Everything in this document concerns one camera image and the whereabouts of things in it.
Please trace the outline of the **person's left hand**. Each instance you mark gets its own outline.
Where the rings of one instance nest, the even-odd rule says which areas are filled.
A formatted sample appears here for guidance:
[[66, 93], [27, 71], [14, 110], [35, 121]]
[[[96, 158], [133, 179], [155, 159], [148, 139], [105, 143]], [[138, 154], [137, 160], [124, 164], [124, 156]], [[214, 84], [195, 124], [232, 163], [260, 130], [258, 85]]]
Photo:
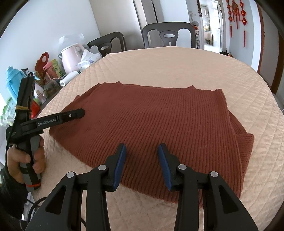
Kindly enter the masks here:
[[[33, 169], [37, 174], [44, 172], [45, 164], [45, 150], [44, 150], [44, 139], [40, 138], [39, 148], [34, 155], [35, 162], [33, 164]], [[18, 182], [23, 184], [24, 178], [20, 171], [20, 163], [28, 164], [30, 162], [29, 154], [19, 150], [13, 145], [8, 149], [7, 152], [7, 167], [9, 174]]]

